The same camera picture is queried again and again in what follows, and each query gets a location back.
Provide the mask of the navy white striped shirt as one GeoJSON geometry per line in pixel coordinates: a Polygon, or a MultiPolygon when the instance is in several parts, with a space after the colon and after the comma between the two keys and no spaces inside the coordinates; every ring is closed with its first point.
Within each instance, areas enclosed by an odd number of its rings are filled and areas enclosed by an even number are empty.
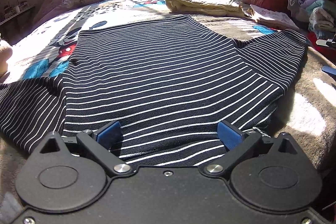
{"type": "Polygon", "coordinates": [[[240,41],[189,16],[82,31],[58,76],[1,85],[1,132],[31,153],[119,121],[128,164],[203,165],[226,151],[219,122],[269,123],[305,51],[296,31],[240,41]]]}

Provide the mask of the stack of folded clothes right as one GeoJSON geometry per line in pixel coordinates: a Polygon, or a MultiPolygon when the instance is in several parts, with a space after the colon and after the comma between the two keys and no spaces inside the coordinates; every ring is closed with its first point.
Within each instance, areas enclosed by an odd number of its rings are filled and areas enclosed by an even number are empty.
{"type": "Polygon", "coordinates": [[[335,0],[288,0],[288,10],[296,23],[306,24],[315,50],[335,61],[335,50],[316,44],[335,35],[335,0]]]}

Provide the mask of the stack of folded clothes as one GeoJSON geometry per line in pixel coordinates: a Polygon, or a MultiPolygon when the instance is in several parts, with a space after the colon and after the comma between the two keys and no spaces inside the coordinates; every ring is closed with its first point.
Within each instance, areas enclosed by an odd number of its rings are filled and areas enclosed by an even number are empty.
{"type": "Polygon", "coordinates": [[[1,46],[0,46],[0,76],[2,77],[8,68],[8,59],[12,56],[13,49],[11,45],[3,38],[1,38],[1,46]]]}
{"type": "Polygon", "coordinates": [[[288,0],[288,10],[296,23],[306,24],[315,50],[335,61],[335,50],[316,44],[335,35],[335,0],[288,0]]]}

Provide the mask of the stack of folded clothes left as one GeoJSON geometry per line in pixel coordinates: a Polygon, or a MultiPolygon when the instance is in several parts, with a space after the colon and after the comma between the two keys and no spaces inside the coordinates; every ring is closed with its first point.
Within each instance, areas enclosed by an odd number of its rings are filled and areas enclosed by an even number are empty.
{"type": "Polygon", "coordinates": [[[11,45],[3,38],[1,38],[1,46],[0,46],[0,76],[2,77],[8,68],[8,59],[12,56],[13,49],[11,45]]]}

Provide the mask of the folded white purple-print cloth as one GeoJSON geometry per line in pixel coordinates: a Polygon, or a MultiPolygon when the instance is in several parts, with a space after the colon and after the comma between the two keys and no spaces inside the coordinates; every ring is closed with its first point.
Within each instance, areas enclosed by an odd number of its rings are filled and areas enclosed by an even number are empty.
{"type": "Polygon", "coordinates": [[[271,11],[255,5],[250,5],[250,7],[245,11],[245,14],[258,24],[262,24],[270,28],[277,30],[291,29],[299,31],[299,27],[294,23],[294,21],[283,12],[271,11]]]}

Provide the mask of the folded cream quilted blanket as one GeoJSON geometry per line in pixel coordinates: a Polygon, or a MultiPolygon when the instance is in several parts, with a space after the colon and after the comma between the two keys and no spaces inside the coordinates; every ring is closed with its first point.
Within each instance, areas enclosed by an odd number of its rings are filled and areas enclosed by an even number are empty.
{"type": "Polygon", "coordinates": [[[165,4],[174,13],[245,18],[243,4],[237,0],[165,0],[165,4]]]}

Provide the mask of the cluttered dark side table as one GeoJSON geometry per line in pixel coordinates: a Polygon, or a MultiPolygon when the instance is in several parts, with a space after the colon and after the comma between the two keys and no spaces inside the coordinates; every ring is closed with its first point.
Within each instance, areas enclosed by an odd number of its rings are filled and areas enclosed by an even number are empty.
{"type": "Polygon", "coordinates": [[[35,6],[27,1],[18,2],[16,6],[5,5],[4,14],[1,14],[1,39],[13,45],[29,28],[31,15],[35,6]]]}

